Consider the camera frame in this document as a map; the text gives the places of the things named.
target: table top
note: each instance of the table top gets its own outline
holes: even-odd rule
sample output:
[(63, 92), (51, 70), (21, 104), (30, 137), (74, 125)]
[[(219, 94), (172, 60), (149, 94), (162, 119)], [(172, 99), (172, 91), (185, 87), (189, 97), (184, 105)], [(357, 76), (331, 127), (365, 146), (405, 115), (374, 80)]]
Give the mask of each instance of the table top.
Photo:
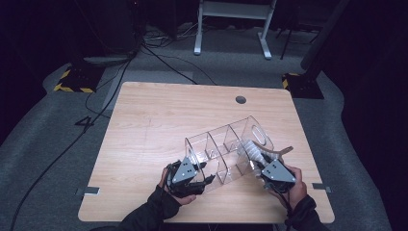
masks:
[[(244, 104), (237, 96), (246, 99)], [(322, 222), (334, 221), (311, 149), (286, 90), (127, 82), (121, 87), (102, 142), (79, 219), (121, 221), (145, 203), (163, 168), (186, 155), (185, 138), (255, 117), (275, 150), (293, 146), (285, 163), (302, 169)], [(278, 199), (252, 174), (199, 195), (166, 222), (275, 223), (286, 219)]]

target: hand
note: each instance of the hand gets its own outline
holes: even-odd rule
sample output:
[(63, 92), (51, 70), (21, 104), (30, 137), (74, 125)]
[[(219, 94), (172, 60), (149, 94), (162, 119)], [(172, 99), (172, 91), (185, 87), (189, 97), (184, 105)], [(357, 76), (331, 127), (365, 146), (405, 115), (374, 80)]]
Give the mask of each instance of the hand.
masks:
[[(306, 184), (302, 181), (302, 171), (297, 167), (289, 167), (285, 165), (289, 170), (294, 173), (294, 177), (296, 178), (296, 182), (294, 186), (289, 190), (290, 200), (289, 204), (291, 205), (292, 210), (296, 207), (297, 203), (302, 200), (307, 195), (307, 188)], [(281, 196), (276, 193), (274, 190), (268, 190), (268, 192), (274, 196), (276, 196), (281, 204), (286, 208), (286, 204), (281, 198)], [(288, 201), (288, 194), (282, 193), (285, 199)]]
[[(159, 182), (159, 186), (161, 188), (164, 188), (166, 192), (168, 192), (168, 188), (167, 186), (164, 186), (164, 182), (165, 182), (165, 178), (166, 178), (166, 173), (167, 173), (167, 168), (163, 169), (162, 172), (162, 179)], [(177, 202), (179, 202), (181, 205), (187, 205), (192, 203), (193, 201), (195, 201), (196, 199), (196, 195), (192, 194), (192, 195), (188, 195), (186, 197), (183, 198), (179, 198), (177, 196), (172, 195), (172, 197), (177, 200)]]

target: metal stand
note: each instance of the metal stand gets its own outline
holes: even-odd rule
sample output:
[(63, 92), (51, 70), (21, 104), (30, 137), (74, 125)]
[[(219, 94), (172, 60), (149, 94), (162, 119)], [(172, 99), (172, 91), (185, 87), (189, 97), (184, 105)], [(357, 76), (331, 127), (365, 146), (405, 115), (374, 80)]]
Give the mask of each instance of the metal stand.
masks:
[(324, 99), (316, 79), (308, 78), (306, 74), (286, 73), (282, 76), (282, 83), (292, 98)]
[(265, 21), (264, 31), (262, 33), (258, 33), (258, 39), (261, 43), (265, 59), (270, 60), (272, 57), (270, 55), (266, 37), (270, 20), (272, 19), (273, 12), (275, 10), (275, 4), (276, 0), (272, 0), (270, 5), (249, 5), (238, 3), (207, 2), (204, 0), (200, 0), (200, 5), (198, 7), (198, 32), (195, 37), (194, 55), (201, 54), (203, 15), (238, 17), (249, 19), (263, 19)]
[(60, 27), (56, 29), (56, 32), (71, 65), (66, 69), (54, 90), (96, 92), (105, 67), (95, 67), (85, 62), (76, 42), (72, 24), (68, 19), (60, 19), (59, 22)]

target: gray floor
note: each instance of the gray floor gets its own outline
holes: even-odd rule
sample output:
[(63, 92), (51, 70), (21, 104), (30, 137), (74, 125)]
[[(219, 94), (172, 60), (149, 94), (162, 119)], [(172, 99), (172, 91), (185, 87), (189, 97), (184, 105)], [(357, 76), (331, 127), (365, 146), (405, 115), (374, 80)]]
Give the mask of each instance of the gray floor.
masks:
[[(283, 35), (275, 39), (269, 32), (267, 41), (272, 60), (261, 53), (256, 32), (209, 31), (204, 35), (202, 54), (192, 53), (194, 37), (173, 42), (155, 53), (177, 57), (196, 64), (221, 86), (282, 89), (281, 75), (302, 73), (301, 58), (308, 45), (290, 44), (283, 61)], [(295, 39), (310, 35), (294, 33)], [(175, 69), (189, 73), (198, 84), (211, 85), (206, 74), (184, 61), (163, 59)], [(115, 81), (121, 74), (118, 66), (107, 68), (101, 83), (108, 83), (89, 96), (88, 93), (52, 91), (67, 65), (50, 74), (43, 85), (48, 94), (17, 124), (0, 147), (0, 230), (9, 230), (18, 203), (41, 173), (81, 134), (83, 127), (74, 126), (85, 116), (96, 117), (86, 108), (99, 112)], [(150, 81), (146, 71), (166, 71), (152, 82), (186, 83), (154, 56), (139, 53), (131, 62), (128, 80)], [(327, 224), (331, 230), (391, 230), (378, 189), (360, 163), (341, 122), (343, 96), (323, 74), (318, 77), (324, 100), (294, 99), (297, 112), (318, 164), (323, 183), (331, 187), (329, 199), (336, 220)], [(17, 216), (14, 230), (89, 230), (114, 222), (81, 222), (77, 214), (81, 197), (75, 195), (89, 181), (94, 162), (105, 135), (109, 119), (99, 117), (94, 126), (80, 138), (42, 177), (27, 197)], [(215, 230), (215, 224), (165, 225), (165, 230)], [(217, 230), (272, 230), (271, 225), (219, 225)]]

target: transparent acrylic box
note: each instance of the transparent acrylic box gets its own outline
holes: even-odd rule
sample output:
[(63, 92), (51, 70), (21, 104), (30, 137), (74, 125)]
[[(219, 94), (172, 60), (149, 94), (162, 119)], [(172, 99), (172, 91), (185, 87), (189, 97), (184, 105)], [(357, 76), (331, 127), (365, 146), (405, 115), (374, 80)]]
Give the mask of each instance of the transparent acrylic box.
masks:
[(254, 165), (242, 148), (248, 140), (273, 150), (270, 138), (253, 116), (186, 138), (186, 156), (198, 166), (192, 181), (215, 175), (213, 183), (206, 186), (205, 192), (209, 192), (252, 172)]

